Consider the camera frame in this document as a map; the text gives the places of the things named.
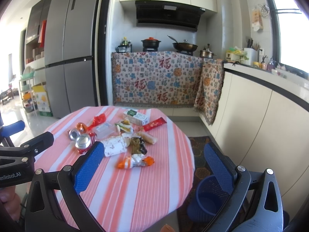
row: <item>countertop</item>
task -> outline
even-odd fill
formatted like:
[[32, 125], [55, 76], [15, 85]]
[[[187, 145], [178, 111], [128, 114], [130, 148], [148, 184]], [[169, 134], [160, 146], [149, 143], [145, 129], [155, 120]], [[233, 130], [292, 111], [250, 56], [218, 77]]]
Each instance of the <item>countertop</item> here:
[[254, 69], [247, 66], [233, 65], [232, 63], [224, 64], [224, 68], [227, 72], [230, 71], [231, 73], [234, 73], [236, 75], [243, 75], [243, 77], [265, 85], [270, 89], [273, 89], [277, 92], [280, 91], [280, 94], [286, 96], [287, 98], [291, 99], [302, 107], [304, 107], [304, 102], [302, 101], [305, 101], [306, 103], [308, 103], [306, 109], [309, 110], [309, 90], [289, 81], [286, 78], [279, 77], [270, 72]]

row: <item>white carton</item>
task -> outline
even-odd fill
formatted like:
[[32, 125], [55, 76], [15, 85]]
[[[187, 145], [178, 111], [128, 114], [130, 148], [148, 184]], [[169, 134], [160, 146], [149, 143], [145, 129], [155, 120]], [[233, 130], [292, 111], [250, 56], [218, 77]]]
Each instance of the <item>white carton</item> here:
[[124, 118], [128, 118], [133, 124], [142, 126], [149, 123], [149, 117], [135, 110], [128, 109], [123, 113]]

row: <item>window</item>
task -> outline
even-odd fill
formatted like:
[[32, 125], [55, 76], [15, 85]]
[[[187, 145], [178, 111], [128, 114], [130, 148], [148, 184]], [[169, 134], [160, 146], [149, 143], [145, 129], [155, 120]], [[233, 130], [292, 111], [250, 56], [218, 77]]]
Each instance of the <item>window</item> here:
[[271, 9], [274, 59], [309, 73], [306, 58], [309, 20], [294, 0], [268, 0]]

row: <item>blue gripper pad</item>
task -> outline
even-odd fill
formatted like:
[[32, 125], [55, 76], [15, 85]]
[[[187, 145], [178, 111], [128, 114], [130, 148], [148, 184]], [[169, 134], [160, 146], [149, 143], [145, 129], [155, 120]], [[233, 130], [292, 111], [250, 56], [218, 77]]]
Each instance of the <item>blue gripper pad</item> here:
[[10, 137], [11, 135], [21, 132], [25, 129], [25, 123], [22, 120], [19, 120], [13, 124], [5, 125], [0, 128], [0, 136]]
[[76, 173], [74, 188], [77, 194], [87, 189], [95, 171], [104, 157], [104, 145], [101, 142], [96, 142], [94, 145], [96, 145], [96, 147], [93, 150], [91, 148], [87, 152], [91, 154]]
[[222, 190], [231, 195], [234, 189], [233, 176], [209, 144], [204, 146], [204, 157]]

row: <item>blue trash can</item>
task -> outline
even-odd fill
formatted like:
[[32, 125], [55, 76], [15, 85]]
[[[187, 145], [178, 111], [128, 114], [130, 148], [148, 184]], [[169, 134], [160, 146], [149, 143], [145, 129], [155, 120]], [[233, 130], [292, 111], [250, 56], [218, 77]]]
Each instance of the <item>blue trash can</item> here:
[[210, 222], [228, 197], [216, 177], [210, 175], [198, 184], [187, 214], [193, 222]]

